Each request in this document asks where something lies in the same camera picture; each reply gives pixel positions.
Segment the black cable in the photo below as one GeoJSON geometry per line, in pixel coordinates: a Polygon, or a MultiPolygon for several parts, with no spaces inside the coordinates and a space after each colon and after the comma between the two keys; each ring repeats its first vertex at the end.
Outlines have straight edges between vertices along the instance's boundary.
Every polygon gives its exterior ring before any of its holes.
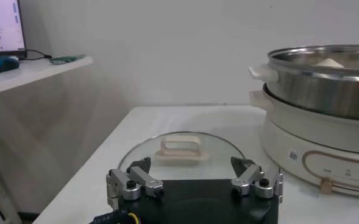
{"type": "Polygon", "coordinates": [[[29,51],[31,51],[31,52],[36,52],[36,53],[38,53],[38,54],[41,54],[43,57],[38,57],[38,58],[24,58],[23,60],[25,60],[25,61],[35,61],[35,60],[40,60],[40,59],[44,59],[44,58],[47,58],[47,59],[51,59],[51,58],[52,58],[51,55],[49,55],[49,54],[44,54],[44,53],[42,53],[41,51],[33,50],[33,49],[26,49],[26,52],[29,52],[29,51]]]}

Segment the metal pot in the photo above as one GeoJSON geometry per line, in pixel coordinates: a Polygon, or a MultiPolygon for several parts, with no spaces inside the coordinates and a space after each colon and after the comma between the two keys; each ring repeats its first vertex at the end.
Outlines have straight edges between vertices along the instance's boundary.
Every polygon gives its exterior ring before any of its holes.
{"type": "Polygon", "coordinates": [[[309,46],[268,54],[269,63],[249,68],[273,97],[295,107],[359,120],[359,45],[309,46]],[[328,58],[344,68],[316,65],[328,58]]]}

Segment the blue mouse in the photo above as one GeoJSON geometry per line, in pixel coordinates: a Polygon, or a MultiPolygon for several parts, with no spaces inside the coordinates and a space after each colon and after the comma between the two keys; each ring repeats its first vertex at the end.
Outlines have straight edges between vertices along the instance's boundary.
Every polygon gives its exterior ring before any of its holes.
{"type": "Polygon", "coordinates": [[[12,57],[0,57],[0,72],[17,69],[20,67],[20,62],[12,57]]]}

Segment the computer monitor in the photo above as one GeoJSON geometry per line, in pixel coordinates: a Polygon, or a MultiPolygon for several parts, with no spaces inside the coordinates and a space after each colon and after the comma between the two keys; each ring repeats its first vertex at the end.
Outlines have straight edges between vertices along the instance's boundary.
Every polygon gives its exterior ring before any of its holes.
{"type": "Polygon", "coordinates": [[[0,55],[26,58],[18,0],[0,0],[0,55]]]}

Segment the glass pot lid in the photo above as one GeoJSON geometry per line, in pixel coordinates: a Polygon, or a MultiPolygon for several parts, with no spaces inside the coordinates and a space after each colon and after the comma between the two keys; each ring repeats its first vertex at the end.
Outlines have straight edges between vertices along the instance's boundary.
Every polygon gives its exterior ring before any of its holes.
{"type": "Polygon", "coordinates": [[[132,162],[151,158],[150,176],[160,180],[236,178],[231,157],[244,158],[229,141],[207,133],[175,132],[148,139],[121,160],[125,171],[132,162]]]}

